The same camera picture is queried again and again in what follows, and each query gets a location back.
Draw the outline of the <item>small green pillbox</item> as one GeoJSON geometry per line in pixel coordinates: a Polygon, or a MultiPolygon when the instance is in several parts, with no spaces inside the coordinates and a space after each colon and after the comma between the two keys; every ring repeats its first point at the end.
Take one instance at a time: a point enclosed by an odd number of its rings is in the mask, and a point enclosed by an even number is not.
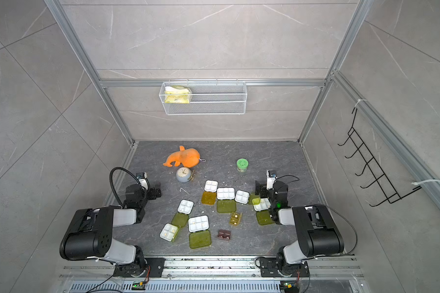
{"type": "Polygon", "coordinates": [[[241,204],[256,205],[260,203],[260,196],[251,195],[249,192],[238,190],[235,195],[235,201],[241,204]]]}

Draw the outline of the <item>green lid six-cell pillbox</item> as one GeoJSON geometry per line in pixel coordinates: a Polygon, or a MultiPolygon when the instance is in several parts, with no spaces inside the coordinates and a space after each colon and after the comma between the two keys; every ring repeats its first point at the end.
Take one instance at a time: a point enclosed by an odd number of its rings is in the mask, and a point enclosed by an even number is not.
{"type": "Polygon", "coordinates": [[[230,213],[237,210],[234,188],[218,188],[216,198],[218,213],[230,213]]]}

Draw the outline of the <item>small yellow clear pillbox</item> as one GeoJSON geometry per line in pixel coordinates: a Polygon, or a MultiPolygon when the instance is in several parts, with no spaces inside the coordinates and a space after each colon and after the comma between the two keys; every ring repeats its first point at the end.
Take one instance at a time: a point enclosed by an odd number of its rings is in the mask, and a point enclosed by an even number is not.
{"type": "Polygon", "coordinates": [[[237,213],[237,212],[233,212],[231,214],[229,223],[233,226],[238,226],[241,222],[242,219],[242,214],[241,213],[237,213]]]}

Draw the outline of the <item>amber lid small pillbox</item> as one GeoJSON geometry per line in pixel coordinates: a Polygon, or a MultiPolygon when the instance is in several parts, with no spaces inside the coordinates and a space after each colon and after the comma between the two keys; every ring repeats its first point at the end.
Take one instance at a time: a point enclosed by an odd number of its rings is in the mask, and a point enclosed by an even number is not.
{"type": "Polygon", "coordinates": [[[204,205],[214,205],[216,201],[216,191],[218,189],[218,182],[207,180],[204,186],[204,193],[202,194],[201,203],[204,205]]]}

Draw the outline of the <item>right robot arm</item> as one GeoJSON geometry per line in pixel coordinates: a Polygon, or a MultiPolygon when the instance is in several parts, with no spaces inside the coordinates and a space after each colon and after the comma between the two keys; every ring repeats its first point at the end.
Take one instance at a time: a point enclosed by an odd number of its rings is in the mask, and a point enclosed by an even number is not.
{"type": "Polygon", "coordinates": [[[290,206],[289,184],[283,182],[274,170],[267,171],[266,182],[255,182],[253,206],[262,207],[270,220],[277,225],[295,228],[297,240],[279,249],[274,259],[260,257],[260,268],[265,275],[298,277],[306,270],[307,261],[322,257],[336,258],[352,255],[359,242],[358,233],[352,223],[339,212],[325,204],[290,206]],[[355,235],[354,246],[344,252],[345,243],[332,213],[346,221],[355,235]]]}

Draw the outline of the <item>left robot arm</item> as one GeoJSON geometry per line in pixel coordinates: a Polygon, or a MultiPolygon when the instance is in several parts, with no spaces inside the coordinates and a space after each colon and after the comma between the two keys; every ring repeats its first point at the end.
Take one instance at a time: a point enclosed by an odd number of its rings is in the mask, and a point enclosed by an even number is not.
{"type": "Polygon", "coordinates": [[[145,172],[133,174],[123,167],[110,171],[110,188],[117,205],[79,209],[75,212],[59,246],[61,258],[68,261],[104,261],[114,266],[114,277],[160,278],[164,258],[146,258],[137,245],[125,244],[113,238],[116,227],[140,224],[150,200],[161,197],[161,184],[150,184],[145,172]],[[116,171],[126,173],[136,182],[125,190],[121,200],[113,182],[116,171]]]}

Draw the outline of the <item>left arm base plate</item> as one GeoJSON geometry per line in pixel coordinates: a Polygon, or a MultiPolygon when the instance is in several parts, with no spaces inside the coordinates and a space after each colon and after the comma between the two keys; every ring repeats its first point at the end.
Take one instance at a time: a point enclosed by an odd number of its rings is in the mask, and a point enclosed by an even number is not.
{"type": "Polygon", "coordinates": [[[113,275],[123,278],[142,278],[147,275],[149,278],[161,278],[165,262],[166,258],[146,258],[143,268],[136,263],[121,266],[117,265],[113,275]]]}

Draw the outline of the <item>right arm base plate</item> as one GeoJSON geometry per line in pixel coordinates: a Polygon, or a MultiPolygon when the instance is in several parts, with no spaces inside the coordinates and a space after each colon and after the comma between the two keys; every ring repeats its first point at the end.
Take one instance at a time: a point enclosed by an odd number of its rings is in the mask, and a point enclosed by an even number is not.
{"type": "Polygon", "coordinates": [[[259,256],[255,259],[262,277],[303,277],[310,276],[308,264],[288,264],[277,258],[259,256]]]}

